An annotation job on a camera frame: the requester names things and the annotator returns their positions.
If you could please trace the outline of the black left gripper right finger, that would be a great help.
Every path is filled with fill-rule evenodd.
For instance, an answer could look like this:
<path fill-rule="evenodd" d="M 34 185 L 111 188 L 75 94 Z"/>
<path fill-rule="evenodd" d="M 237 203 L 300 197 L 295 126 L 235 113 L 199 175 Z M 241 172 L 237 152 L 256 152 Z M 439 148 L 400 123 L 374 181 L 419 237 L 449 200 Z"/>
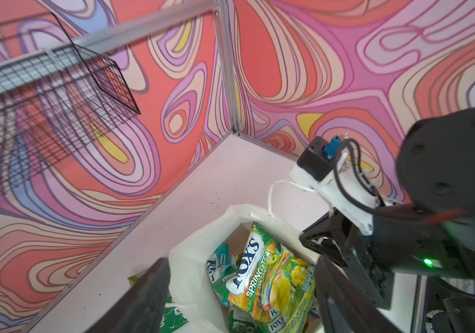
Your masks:
<path fill-rule="evenodd" d="M 341 332 L 337 321 L 343 321 L 352 332 L 400 331 L 327 256 L 317 260 L 315 277 L 323 331 Z"/>

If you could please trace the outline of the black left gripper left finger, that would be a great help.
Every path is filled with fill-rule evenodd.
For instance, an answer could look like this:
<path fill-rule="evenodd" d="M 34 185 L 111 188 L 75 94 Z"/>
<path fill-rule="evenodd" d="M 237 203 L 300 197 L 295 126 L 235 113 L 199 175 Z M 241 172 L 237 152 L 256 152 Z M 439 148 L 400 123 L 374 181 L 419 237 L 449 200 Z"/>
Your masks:
<path fill-rule="evenodd" d="M 86 332 L 159 332 L 170 277 L 169 260 L 158 259 Z"/>

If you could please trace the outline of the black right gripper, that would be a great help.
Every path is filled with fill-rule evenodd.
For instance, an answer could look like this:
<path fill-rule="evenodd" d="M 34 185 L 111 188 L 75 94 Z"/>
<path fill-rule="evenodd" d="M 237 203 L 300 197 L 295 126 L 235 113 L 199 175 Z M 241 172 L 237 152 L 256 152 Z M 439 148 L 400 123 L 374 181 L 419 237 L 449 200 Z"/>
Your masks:
<path fill-rule="evenodd" d="M 375 306 L 380 309 L 393 308 L 393 297 L 403 297 L 414 306 L 419 279 L 393 273 L 378 261 L 377 248 L 370 237 L 361 234 L 340 211 L 325 214 L 307 227 L 299 236 L 301 244 L 319 255 L 325 255 L 346 274 Z"/>

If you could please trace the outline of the illustrated paper gift bag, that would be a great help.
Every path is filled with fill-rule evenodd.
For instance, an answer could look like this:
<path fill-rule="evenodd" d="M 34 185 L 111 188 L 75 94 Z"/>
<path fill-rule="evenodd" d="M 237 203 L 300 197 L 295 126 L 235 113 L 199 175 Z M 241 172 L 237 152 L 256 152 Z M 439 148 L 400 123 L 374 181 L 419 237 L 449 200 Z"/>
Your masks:
<path fill-rule="evenodd" d="M 228 331 L 228 310 L 212 289 L 208 260 L 223 243 L 243 249 L 244 237 L 237 233 L 251 228 L 254 221 L 307 263 L 316 264 L 319 259 L 318 254 L 300 243 L 301 232 L 272 212 L 272 193 L 268 194 L 267 209 L 250 204 L 230 206 L 222 216 L 192 233 L 169 254 L 169 292 L 173 306 L 199 332 Z"/>

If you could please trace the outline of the green yellow Fox's bag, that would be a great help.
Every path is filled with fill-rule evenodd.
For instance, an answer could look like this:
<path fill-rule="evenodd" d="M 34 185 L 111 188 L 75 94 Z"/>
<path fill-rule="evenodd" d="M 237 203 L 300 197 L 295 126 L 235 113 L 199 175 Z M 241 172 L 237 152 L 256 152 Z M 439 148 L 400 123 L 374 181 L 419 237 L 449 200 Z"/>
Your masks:
<path fill-rule="evenodd" d="M 315 267 L 298 258 L 260 224 L 253 223 L 237 276 L 227 282 L 228 300 L 255 321 L 269 323 L 281 314 L 312 307 Z"/>

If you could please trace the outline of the teal Fox's mint bag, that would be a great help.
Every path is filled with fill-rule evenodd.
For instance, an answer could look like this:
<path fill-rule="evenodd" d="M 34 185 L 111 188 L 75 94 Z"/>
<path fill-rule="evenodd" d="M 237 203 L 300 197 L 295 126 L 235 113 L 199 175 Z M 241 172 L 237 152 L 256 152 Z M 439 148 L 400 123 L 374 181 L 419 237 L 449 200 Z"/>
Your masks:
<path fill-rule="evenodd" d="M 228 297 L 230 291 L 227 287 L 227 282 L 236 278 L 237 264 L 235 257 L 230 254 L 228 244 L 220 245 L 220 247 L 210 256 L 207 261 L 206 270 L 212 290 L 215 292 L 222 305 L 229 308 L 230 302 Z"/>

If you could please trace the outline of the green candy bag front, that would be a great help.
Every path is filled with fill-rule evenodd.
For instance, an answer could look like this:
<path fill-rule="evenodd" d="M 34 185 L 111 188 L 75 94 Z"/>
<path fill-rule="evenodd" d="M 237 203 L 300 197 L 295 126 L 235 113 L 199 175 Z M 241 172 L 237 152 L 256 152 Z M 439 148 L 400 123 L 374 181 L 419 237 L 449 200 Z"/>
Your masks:
<path fill-rule="evenodd" d="M 229 332 L 302 332 L 305 330 L 310 307 L 295 311 L 289 321 L 285 321 L 279 314 L 269 323 L 255 321 L 245 311 L 231 306 L 228 313 Z"/>

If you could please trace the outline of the green candy bag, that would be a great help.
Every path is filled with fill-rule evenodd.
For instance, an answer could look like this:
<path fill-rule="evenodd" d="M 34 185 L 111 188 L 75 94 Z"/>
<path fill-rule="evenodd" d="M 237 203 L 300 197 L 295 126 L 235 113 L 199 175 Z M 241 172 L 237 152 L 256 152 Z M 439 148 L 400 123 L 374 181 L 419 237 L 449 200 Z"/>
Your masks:
<path fill-rule="evenodd" d="M 289 321 L 285 321 L 279 314 L 269 323 L 255 321 L 245 311 L 231 306 L 228 313 L 229 332 L 302 332 L 305 330 L 310 307 L 295 311 Z"/>
<path fill-rule="evenodd" d="M 184 317 L 180 309 L 177 308 L 177 306 L 174 306 L 174 300 L 168 292 L 159 333 L 176 332 L 187 323 L 189 323 L 189 321 Z"/>

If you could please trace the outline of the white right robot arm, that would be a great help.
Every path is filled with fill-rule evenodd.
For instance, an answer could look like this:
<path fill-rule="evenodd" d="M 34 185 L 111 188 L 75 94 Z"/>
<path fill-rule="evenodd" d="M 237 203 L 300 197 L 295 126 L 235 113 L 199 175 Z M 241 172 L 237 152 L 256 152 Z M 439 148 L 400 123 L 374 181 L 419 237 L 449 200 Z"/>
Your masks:
<path fill-rule="evenodd" d="M 314 138 L 290 178 L 327 202 L 301 244 L 319 255 L 326 332 L 396 332 L 384 315 L 397 273 L 429 284 L 414 310 L 424 332 L 475 332 L 475 108 L 417 121 L 396 161 L 409 203 L 388 203 L 351 138 Z"/>

